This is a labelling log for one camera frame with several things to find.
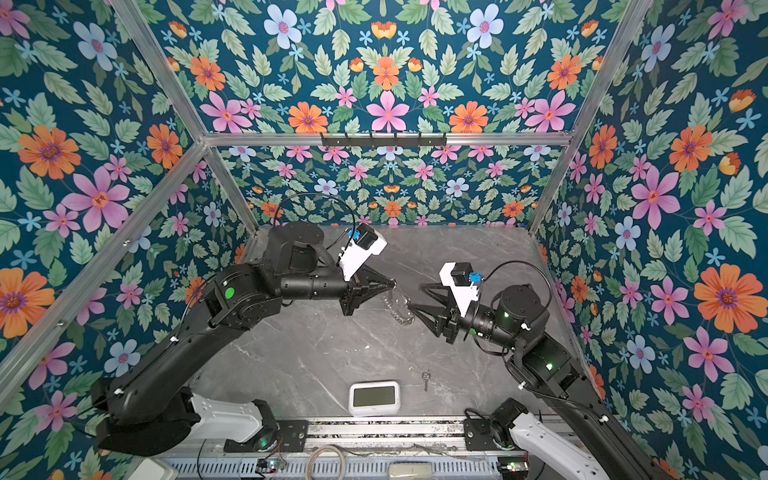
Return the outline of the steel key holder plate with rings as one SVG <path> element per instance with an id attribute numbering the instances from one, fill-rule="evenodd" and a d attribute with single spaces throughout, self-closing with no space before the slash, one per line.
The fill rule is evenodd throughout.
<path id="1" fill-rule="evenodd" d="M 415 319 L 409 310 L 409 299 L 397 286 L 389 290 L 382 298 L 385 308 L 400 325 L 411 325 Z"/>

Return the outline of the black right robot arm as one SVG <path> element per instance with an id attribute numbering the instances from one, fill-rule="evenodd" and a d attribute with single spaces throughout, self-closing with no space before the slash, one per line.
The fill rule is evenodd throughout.
<path id="1" fill-rule="evenodd" d="M 514 445 L 565 479 L 666 479 L 596 392 L 592 377 L 546 330 L 547 304 L 529 284 L 512 285 L 484 305 L 476 286 L 423 284 L 433 304 L 408 310 L 436 336 L 454 343 L 459 334 L 487 340 L 506 353 L 504 366 L 520 389 L 544 401 L 581 444 L 554 433 L 528 412 L 508 428 Z"/>

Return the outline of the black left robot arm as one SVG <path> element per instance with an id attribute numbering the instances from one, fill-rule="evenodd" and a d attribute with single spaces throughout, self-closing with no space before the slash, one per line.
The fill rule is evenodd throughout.
<path id="1" fill-rule="evenodd" d="M 279 426 L 263 400 L 217 401 L 194 393 L 188 381 L 211 358 L 291 301 L 336 300 L 350 316 L 364 302 L 394 288 L 367 266 L 387 245 L 360 224 L 337 256 L 323 230 L 307 222 L 269 229 L 262 257 L 226 267 L 203 287 L 181 323 L 127 373 L 91 388 L 104 413 L 95 429 L 99 448 L 153 457 L 188 440 L 222 440 L 253 451 L 270 447 Z"/>

